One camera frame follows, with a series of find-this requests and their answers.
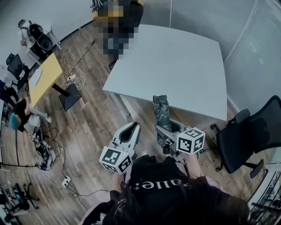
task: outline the person wearing white shirt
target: person wearing white shirt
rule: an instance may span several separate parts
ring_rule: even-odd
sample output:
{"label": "person wearing white shirt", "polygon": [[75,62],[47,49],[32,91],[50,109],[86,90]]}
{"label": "person wearing white shirt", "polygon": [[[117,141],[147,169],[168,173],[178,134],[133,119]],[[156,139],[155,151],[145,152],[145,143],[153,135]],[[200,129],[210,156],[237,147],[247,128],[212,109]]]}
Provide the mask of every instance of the person wearing white shirt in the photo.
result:
{"label": "person wearing white shirt", "polygon": [[28,35],[29,26],[30,22],[26,22],[25,19],[22,19],[18,22],[18,27],[20,29],[18,31],[20,44],[29,48],[34,54],[38,55],[40,59],[45,60],[47,57],[43,52],[42,48],[38,45],[35,40],[33,40],[33,38]]}

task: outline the yellow table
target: yellow table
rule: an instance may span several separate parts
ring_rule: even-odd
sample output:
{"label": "yellow table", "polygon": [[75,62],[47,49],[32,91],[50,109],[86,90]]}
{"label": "yellow table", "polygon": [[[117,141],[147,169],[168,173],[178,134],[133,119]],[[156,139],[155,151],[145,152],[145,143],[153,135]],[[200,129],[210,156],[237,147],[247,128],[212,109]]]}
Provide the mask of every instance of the yellow table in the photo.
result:
{"label": "yellow table", "polygon": [[32,106],[35,107],[50,87],[53,87],[61,93],[59,98],[62,107],[67,111],[81,97],[81,95],[74,84],[70,84],[66,90],[61,89],[55,84],[58,78],[62,75],[62,69],[55,54],[52,53],[39,68],[42,69],[42,72],[35,88],[30,87],[32,77],[29,80],[29,92]]}

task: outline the black table base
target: black table base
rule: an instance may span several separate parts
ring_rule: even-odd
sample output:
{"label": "black table base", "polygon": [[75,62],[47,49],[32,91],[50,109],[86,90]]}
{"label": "black table base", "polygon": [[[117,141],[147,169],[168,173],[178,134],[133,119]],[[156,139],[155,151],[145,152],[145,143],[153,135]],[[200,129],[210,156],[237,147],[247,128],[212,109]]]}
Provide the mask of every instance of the black table base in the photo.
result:
{"label": "black table base", "polygon": [[81,98],[81,94],[73,83],[70,84],[65,90],[56,84],[53,85],[53,88],[61,93],[59,99],[65,111],[67,111],[75,102],[79,100],[79,98]]}

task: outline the black office chair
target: black office chair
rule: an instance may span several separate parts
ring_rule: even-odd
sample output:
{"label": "black office chair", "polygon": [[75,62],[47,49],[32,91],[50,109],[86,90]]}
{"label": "black office chair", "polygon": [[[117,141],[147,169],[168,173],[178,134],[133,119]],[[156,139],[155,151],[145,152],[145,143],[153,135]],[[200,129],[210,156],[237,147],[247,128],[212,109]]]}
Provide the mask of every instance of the black office chair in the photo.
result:
{"label": "black office chair", "polygon": [[232,174],[242,165],[252,168],[251,178],[254,178],[263,168],[264,161],[257,165],[246,161],[253,153],[281,146],[281,100],[273,96],[256,114],[250,116],[248,109],[240,111],[227,126],[220,130],[216,124],[217,147],[221,157],[221,166],[225,166]]}
{"label": "black office chair", "polygon": [[[22,63],[21,58],[19,57],[18,54],[14,55],[14,54],[10,54],[9,57],[6,60],[6,64],[8,66],[7,70],[9,72],[11,72],[15,78],[18,80],[18,84],[15,84],[13,82],[13,84],[15,86],[17,86],[18,90],[20,90],[22,88],[22,86],[26,83],[26,87],[25,87],[25,91],[28,92],[29,90],[29,86],[28,86],[28,76],[29,76],[29,68]],[[25,71],[25,74],[22,78],[19,77],[19,75],[21,74],[22,70]]]}
{"label": "black office chair", "polygon": [[27,200],[31,202],[31,204],[35,209],[38,209],[38,207],[34,205],[32,200],[39,201],[39,199],[33,198],[32,196],[30,196],[29,193],[29,188],[31,185],[32,185],[31,183],[28,184],[27,190],[25,189],[26,184],[23,185],[25,192],[21,191],[21,188],[19,187],[18,183],[14,185],[13,190],[16,197],[15,198],[12,197],[12,199],[17,200],[18,204],[15,205],[13,208],[11,208],[11,212],[15,211],[16,209],[27,211],[29,209],[29,203]]}

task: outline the paper on table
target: paper on table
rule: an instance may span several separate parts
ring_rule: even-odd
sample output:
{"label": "paper on table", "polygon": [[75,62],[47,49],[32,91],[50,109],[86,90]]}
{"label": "paper on table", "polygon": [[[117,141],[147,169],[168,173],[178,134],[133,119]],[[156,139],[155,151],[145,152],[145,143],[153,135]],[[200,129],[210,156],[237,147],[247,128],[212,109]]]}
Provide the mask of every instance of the paper on table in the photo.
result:
{"label": "paper on table", "polygon": [[35,86],[41,76],[41,72],[42,72],[41,68],[38,68],[37,70],[35,70],[33,76],[31,77],[31,83],[30,83],[31,88],[35,88]]}

